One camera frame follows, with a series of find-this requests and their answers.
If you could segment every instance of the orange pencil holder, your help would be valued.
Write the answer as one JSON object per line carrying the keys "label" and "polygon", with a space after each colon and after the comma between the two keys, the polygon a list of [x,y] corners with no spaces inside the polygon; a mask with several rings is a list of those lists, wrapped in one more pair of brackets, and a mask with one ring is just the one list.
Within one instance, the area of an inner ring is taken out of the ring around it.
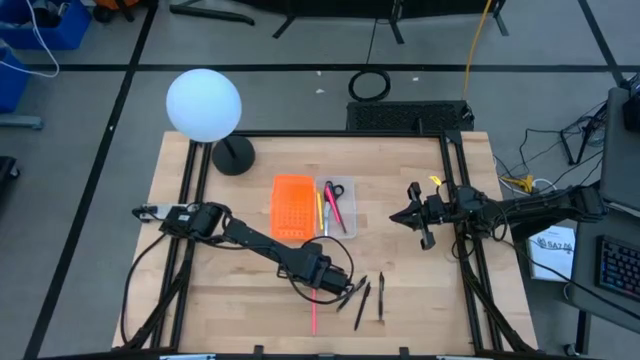
{"label": "orange pencil holder", "polygon": [[304,175],[277,175],[271,193],[271,236],[303,242],[315,235],[315,181]]}

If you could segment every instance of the yellow pencil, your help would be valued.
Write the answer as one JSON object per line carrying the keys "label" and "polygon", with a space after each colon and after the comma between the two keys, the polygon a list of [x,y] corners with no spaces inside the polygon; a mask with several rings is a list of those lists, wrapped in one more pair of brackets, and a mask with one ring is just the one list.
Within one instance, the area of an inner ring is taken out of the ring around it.
{"label": "yellow pencil", "polygon": [[318,219],[320,219],[320,230],[324,230],[324,224],[322,222],[322,195],[320,195],[320,191],[316,192],[318,195]]}

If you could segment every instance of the pink pen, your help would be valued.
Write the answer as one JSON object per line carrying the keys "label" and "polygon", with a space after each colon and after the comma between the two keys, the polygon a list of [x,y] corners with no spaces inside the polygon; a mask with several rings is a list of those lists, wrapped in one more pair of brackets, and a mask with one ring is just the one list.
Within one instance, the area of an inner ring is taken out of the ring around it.
{"label": "pink pen", "polygon": [[[316,289],[311,289],[311,298],[316,299]],[[317,304],[311,303],[311,334],[316,336],[318,330]]]}
{"label": "pink pen", "polygon": [[338,185],[337,187],[342,189],[342,192],[339,194],[336,194],[333,183],[331,181],[327,181],[324,185],[324,196],[331,205],[331,209],[336,216],[336,221],[338,222],[338,224],[340,224],[340,226],[342,226],[342,231],[344,231],[344,233],[346,234],[347,228],[344,226],[344,221],[342,221],[342,215],[340,214],[340,209],[338,209],[338,204],[336,202],[337,198],[344,193],[344,188],[342,188],[342,186],[340,185]]}

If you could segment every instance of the white globe lamp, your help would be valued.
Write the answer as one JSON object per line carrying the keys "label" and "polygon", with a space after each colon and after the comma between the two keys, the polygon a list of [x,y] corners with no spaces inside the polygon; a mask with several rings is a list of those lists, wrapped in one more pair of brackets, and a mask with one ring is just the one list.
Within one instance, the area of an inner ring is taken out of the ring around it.
{"label": "white globe lamp", "polygon": [[219,141],[211,153],[216,168],[225,175],[239,175],[255,161],[251,142],[229,136],[242,115],[240,94],[224,75],[196,69],[178,76],[167,93],[167,114],[173,126],[191,140]]}

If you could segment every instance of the wooden table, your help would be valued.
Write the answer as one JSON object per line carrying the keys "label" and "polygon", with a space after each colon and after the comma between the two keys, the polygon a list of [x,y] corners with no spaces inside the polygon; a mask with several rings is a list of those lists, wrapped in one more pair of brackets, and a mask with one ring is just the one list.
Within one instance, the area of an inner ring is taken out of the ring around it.
{"label": "wooden table", "polygon": [[[463,139],[471,183],[491,198],[501,199],[487,134],[464,133]],[[445,178],[437,139],[256,137],[251,141],[256,150],[254,166],[246,174],[227,177],[212,165],[205,201],[228,205],[235,217],[268,235],[274,176],[352,176],[358,236],[344,243],[354,258],[354,282],[367,274],[373,287],[371,296],[357,332],[353,325],[361,293],[340,313],[335,311],[337,305],[318,306],[318,334],[314,337],[311,304],[286,280],[275,276],[275,263],[251,251],[224,251],[199,244],[181,352],[250,353],[254,345],[264,345],[267,353],[397,354],[399,347],[408,346],[416,355],[473,354],[460,267],[450,253],[453,227],[430,227],[437,243],[433,249],[422,251],[418,232],[388,218],[408,205],[406,191],[412,181],[421,183],[423,194],[431,194],[435,184],[429,176]],[[187,148],[188,140],[182,135],[165,133],[150,203],[176,201]],[[453,147],[450,152],[458,175]],[[192,196],[196,178],[194,174]],[[158,237],[158,227],[158,222],[142,225],[136,256]],[[156,305],[168,244],[166,240],[151,251],[133,276],[126,319],[129,336]],[[323,244],[334,263],[348,267],[336,245]],[[485,240],[485,253],[496,305],[522,338],[536,347],[513,249]],[[384,322],[379,322],[377,315],[380,271],[386,278]],[[486,317],[479,302],[478,309],[484,346],[490,348]],[[163,344],[168,344],[172,320],[173,310],[165,321]],[[118,344],[119,335],[114,340],[114,345]]]}

